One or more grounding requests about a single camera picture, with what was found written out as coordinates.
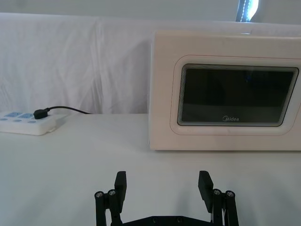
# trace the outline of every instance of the wall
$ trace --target wall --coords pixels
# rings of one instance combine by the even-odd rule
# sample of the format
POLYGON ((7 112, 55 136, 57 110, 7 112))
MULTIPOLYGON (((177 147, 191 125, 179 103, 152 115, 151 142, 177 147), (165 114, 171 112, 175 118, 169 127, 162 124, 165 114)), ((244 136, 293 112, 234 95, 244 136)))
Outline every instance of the wall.
POLYGON ((301 0, 259 0, 252 22, 301 24, 301 0))
POLYGON ((238 0, 0 0, 0 12, 234 21, 238 0))

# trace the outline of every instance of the dark glass window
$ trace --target dark glass window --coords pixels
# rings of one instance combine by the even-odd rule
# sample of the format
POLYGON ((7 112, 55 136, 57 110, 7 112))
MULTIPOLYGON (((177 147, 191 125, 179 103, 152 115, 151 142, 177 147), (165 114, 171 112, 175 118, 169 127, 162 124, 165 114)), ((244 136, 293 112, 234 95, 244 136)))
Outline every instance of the dark glass window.
POLYGON ((185 65, 180 125, 279 126, 298 68, 185 65))

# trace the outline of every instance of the white cloth backdrop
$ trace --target white cloth backdrop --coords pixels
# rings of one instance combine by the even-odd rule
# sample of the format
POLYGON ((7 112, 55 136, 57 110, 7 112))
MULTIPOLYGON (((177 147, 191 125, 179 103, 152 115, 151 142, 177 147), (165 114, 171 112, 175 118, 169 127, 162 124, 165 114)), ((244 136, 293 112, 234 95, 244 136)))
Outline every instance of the white cloth backdrop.
POLYGON ((300 36, 301 26, 0 14, 0 111, 147 113, 156 30, 300 36))

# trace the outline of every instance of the screw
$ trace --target screw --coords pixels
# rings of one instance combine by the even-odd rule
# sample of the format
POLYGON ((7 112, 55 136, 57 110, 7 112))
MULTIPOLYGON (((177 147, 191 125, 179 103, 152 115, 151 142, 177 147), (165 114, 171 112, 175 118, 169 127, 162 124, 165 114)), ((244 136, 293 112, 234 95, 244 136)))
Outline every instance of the screw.
POLYGON ((216 194, 216 195, 220 195, 221 193, 220 193, 220 191, 218 191, 218 190, 215 190, 215 191, 214 191, 214 194, 216 194))
POLYGON ((177 217, 177 222, 178 223, 182 223, 183 222, 183 218, 182 217, 177 217))
POLYGON ((114 195, 114 194, 116 194, 115 191, 110 191, 110 192, 109 192, 109 195, 114 195))
POLYGON ((102 195, 103 195, 103 193, 99 192, 95 196, 96 196, 96 198, 99 198, 99 197, 102 197, 102 195))
POLYGON ((152 222, 153 223, 157 223, 158 222, 158 218, 152 218, 152 222))
POLYGON ((230 196, 230 197, 234 196, 233 192, 227 192, 227 195, 230 196))

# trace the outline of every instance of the midea logo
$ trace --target midea logo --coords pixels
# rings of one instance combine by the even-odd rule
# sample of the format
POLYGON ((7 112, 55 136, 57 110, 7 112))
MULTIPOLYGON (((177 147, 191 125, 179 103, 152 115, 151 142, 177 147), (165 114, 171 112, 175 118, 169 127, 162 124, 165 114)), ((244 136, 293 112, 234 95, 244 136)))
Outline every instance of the midea logo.
POLYGON ((223 118, 222 118, 223 121, 239 121, 239 118, 234 118, 234 117, 229 117, 227 115, 225 115, 223 118))

